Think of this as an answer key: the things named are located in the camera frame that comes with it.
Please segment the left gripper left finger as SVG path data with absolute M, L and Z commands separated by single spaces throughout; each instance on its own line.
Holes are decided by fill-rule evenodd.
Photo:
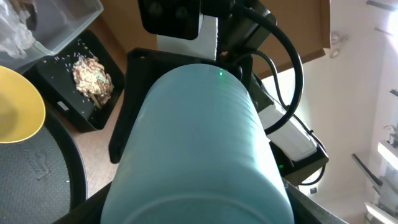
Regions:
M 110 186 L 111 183 L 53 224 L 100 224 L 101 213 Z

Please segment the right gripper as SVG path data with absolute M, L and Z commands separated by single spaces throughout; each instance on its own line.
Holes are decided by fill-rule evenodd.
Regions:
M 133 49 L 127 54 L 123 104 L 108 146 L 110 161 L 113 164 L 117 164 L 121 160 L 139 110 L 152 85 L 165 73 L 177 67 L 194 63 L 223 68 L 232 73 L 246 89 L 250 87 L 252 70 L 246 63 L 223 63 L 170 52 L 143 48 Z

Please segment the white napkin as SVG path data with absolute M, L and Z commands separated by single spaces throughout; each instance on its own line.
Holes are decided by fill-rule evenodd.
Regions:
M 1 0 L 1 51 L 10 57 L 26 58 L 36 41 L 37 5 L 34 0 Z

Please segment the blue cup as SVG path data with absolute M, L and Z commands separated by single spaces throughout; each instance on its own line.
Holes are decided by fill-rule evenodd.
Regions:
M 220 67 L 162 75 L 113 140 L 123 150 L 101 223 L 294 222 L 249 93 Z

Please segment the food scraps pile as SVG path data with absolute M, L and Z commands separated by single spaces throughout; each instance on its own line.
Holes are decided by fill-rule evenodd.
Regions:
M 72 74 L 76 89 L 93 100 L 97 108 L 101 109 L 111 98 L 114 89 L 111 76 L 96 57 L 79 56 L 73 64 Z

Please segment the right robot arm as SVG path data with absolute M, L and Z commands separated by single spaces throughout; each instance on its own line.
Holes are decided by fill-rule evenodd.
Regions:
M 251 1 L 140 1 L 139 10 L 148 32 L 186 40 L 198 37 L 203 16 L 249 19 L 284 46 L 295 71 L 295 90 L 290 105 L 265 106 L 265 118 L 258 123 L 257 104 L 271 97 L 265 90 L 249 94 L 251 86 L 261 85 L 245 62 L 253 50 L 204 59 L 136 48 L 127 56 L 124 100 L 108 146 L 112 163 L 121 160 L 131 133 L 155 145 L 156 164 L 171 158 L 186 171 L 195 161 L 207 169 L 210 161 L 223 165 L 234 152 L 245 155 L 256 145 L 254 131 L 264 139 L 288 123 L 302 125 L 295 115 L 304 83 L 299 53 Z

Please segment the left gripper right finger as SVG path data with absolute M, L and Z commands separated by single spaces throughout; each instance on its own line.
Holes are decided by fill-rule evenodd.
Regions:
M 348 224 L 282 179 L 294 213 L 295 224 Z

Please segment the yellow bowl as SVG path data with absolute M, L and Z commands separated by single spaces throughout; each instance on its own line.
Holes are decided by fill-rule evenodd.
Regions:
M 35 86 L 21 74 L 1 67 L 1 143 L 31 138 L 43 126 L 45 104 Z

